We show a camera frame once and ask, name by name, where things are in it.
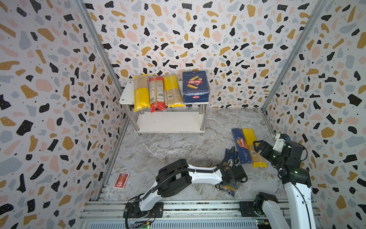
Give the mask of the blue-top clear spaghetti bag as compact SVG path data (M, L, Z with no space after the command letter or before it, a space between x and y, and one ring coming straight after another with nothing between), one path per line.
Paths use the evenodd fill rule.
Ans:
M226 148L225 151L225 161L223 166L228 168L232 167L235 168L239 164L238 152L235 150L233 153L230 153L230 149ZM219 190L227 192L229 195L234 197L234 193L238 190L239 184L236 181L230 181L227 183L223 183L219 186Z

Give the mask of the blue Barilla spaghetti box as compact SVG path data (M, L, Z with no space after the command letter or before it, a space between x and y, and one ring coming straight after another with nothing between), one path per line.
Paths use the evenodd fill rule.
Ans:
M251 164L252 158L242 129L233 128L232 134L241 164Z

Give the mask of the blue Barilla pasta box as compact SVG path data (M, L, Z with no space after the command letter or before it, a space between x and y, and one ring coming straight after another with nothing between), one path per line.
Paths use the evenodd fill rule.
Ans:
M182 93L185 103L208 103L210 87L205 71L182 72Z

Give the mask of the yellow-top spaghetti bag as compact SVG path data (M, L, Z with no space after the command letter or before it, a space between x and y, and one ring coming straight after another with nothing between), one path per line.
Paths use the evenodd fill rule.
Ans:
M183 102L183 98L179 89L177 76L165 76L163 77L163 80L165 87L166 105L168 107L183 107L185 104Z

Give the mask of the red spaghetti bag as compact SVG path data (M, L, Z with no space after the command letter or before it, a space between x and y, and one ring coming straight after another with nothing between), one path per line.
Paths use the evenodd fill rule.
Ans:
M149 97L151 113L165 111L165 90L162 76L149 78Z

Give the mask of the yellow Pastatime spaghetti bag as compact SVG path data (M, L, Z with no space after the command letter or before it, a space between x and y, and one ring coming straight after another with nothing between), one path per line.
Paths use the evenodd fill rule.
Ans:
M150 107L149 80L146 74L134 77L134 111Z

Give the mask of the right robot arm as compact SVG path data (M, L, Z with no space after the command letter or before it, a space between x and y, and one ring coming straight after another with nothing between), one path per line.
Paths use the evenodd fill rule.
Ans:
M264 140L254 141L254 150L278 171L285 187L290 210L290 224L284 217L279 200L272 194L259 192L254 200L254 213L266 217L273 229L315 229L312 207L312 184L309 172L300 167L303 146L286 138L279 138L275 146Z

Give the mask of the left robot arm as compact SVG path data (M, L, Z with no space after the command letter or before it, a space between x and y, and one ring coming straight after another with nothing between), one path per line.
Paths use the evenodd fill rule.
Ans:
M247 181L248 177L242 166L230 167L221 162L215 167L204 168L179 159L160 169L153 186L136 201L139 211L146 212L152 210L161 199L177 195L191 184L237 186Z

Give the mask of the white two-tier shelf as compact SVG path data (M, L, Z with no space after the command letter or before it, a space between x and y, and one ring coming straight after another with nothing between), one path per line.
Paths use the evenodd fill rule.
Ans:
M134 81L129 81L119 99L138 134L205 133L205 116L208 103L191 103L192 107L167 108L162 112L149 109L134 112Z

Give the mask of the red card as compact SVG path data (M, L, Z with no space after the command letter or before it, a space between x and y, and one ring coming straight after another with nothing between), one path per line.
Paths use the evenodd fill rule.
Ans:
M113 187L115 189L124 189L126 187L126 183L129 177L130 177L129 173L120 172Z

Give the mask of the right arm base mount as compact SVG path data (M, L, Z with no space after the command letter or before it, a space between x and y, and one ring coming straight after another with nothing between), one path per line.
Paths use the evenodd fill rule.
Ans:
M262 209L262 206L265 201L272 201L276 204L279 203L276 196L264 192L259 192L255 200L253 201L240 201L239 202L239 211L242 217L264 217L265 213Z

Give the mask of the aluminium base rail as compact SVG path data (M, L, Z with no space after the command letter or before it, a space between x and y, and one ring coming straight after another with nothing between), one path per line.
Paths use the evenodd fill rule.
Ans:
M265 201L265 214L255 213L252 200L166 200L142 218L127 215L126 201L91 201L83 210L77 229L302 229L312 213L313 229L324 229L319 211L304 203Z

